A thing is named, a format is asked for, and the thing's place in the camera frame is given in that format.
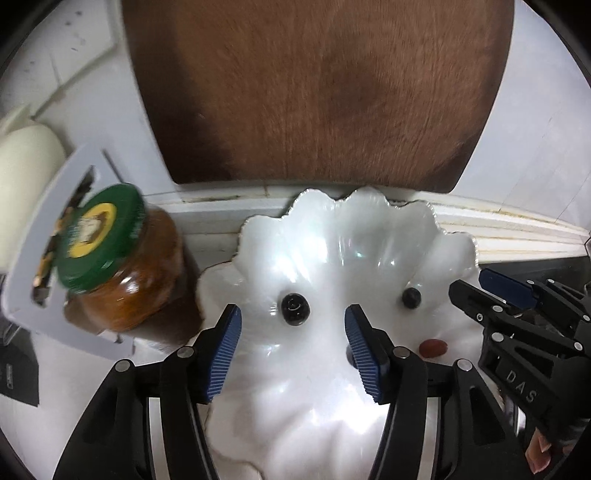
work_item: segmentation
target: black object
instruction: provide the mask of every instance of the black object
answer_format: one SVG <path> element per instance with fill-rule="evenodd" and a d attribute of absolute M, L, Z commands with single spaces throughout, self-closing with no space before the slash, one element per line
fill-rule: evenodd
<path fill-rule="evenodd" d="M 421 292 L 414 287 L 406 288 L 402 292 L 402 303 L 408 309 L 415 309 L 421 304 Z"/>
<path fill-rule="evenodd" d="M 20 335 L 28 332 L 21 330 Z M 32 405 L 39 405 L 39 365 L 13 341 L 0 345 L 0 394 Z"/>
<path fill-rule="evenodd" d="M 369 324 L 359 305 L 346 312 L 347 336 L 368 368 L 364 387 L 379 403 L 390 403 L 382 440 L 369 479 L 415 480 L 423 451 L 427 397 L 440 402 L 433 480 L 533 478 L 523 450 L 476 368 L 465 359 L 447 365 L 425 363 Z M 358 330 L 352 328 L 354 318 Z M 372 375 L 374 384 L 369 385 Z"/>
<path fill-rule="evenodd" d="M 546 279 L 553 278 L 579 291 L 584 291 L 587 282 L 591 281 L 591 259 L 587 256 L 501 262 L 484 267 L 522 283 L 526 283 L 527 280 L 545 282 Z"/>
<path fill-rule="evenodd" d="M 310 305 L 299 293 L 289 293 L 281 301 L 281 314 L 287 323 L 297 327 L 310 316 Z"/>
<path fill-rule="evenodd" d="M 239 317 L 238 307 L 228 305 L 215 328 L 161 363 L 117 362 L 70 436 L 54 480 L 155 480 L 150 397 L 160 398 L 171 480 L 217 480 L 196 403 L 208 403 L 223 382 L 229 364 L 220 355 L 233 356 Z"/>
<path fill-rule="evenodd" d="M 519 295 L 503 304 L 461 280 L 451 284 L 452 303 L 484 327 L 479 366 L 546 438 L 573 442 L 591 418 L 591 299 L 552 279 L 522 284 L 487 270 L 481 277 L 494 294 Z M 531 303 L 560 333 L 520 318 Z"/>

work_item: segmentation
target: white container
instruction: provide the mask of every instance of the white container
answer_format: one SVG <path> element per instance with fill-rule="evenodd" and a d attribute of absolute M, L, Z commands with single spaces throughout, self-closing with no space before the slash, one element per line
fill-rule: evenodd
<path fill-rule="evenodd" d="M 374 403 L 349 363 L 345 308 L 359 303 L 394 345 L 418 352 L 437 338 L 449 346 L 439 363 L 476 365 L 482 327 L 451 304 L 448 289 L 458 279 L 477 286 L 478 272 L 471 235 L 446 233 L 428 203 L 393 206 L 371 188 L 344 200 L 308 190 L 282 218 L 248 219 L 238 254 L 198 285 L 204 327 L 227 303 L 242 309 L 236 354 L 207 416 L 210 447 L 266 480 L 367 478 L 388 405 Z M 422 293 L 415 310 L 401 301 L 408 287 Z M 300 326 L 282 317 L 288 293 L 310 305 Z M 436 431 L 435 402 L 420 480 L 431 476 Z"/>
<path fill-rule="evenodd" d="M 28 106 L 0 121 L 0 273 L 9 271 L 39 198 L 65 160 L 55 133 L 30 120 Z"/>

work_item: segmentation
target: green jar lid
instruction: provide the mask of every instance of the green jar lid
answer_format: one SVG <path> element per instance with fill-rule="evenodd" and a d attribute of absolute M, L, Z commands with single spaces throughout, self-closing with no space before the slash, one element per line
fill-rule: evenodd
<path fill-rule="evenodd" d="M 74 293 L 108 281 L 134 250 L 146 208 L 138 189 L 113 185 L 76 211 L 57 250 L 57 275 Z"/>

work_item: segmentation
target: red bean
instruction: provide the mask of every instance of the red bean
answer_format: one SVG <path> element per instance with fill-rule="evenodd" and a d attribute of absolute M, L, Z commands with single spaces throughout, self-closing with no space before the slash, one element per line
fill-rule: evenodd
<path fill-rule="evenodd" d="M 425 340 L 418 347 L 418 353 L 423 358 L 435 358 L 442 356 L 447 352 L 447 343 L 438 338 L 430 338 Z"/>

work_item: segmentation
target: black olive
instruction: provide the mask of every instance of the black olive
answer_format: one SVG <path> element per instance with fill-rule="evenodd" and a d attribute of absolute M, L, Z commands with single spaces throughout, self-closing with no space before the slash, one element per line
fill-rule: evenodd
<path fill-rule="evenodd" d="M 408 309 L 415 309 L 421 304 L 421 292 L 414 287 L 409 287 L 402 292 L 402 303 Z"/>
<path fill-rule="evenodd" d="M 281 301 L 281 313 L 287 323 L 297 327 L 310 316 L 310 305 L 299 293 L 290 293 Z"/>

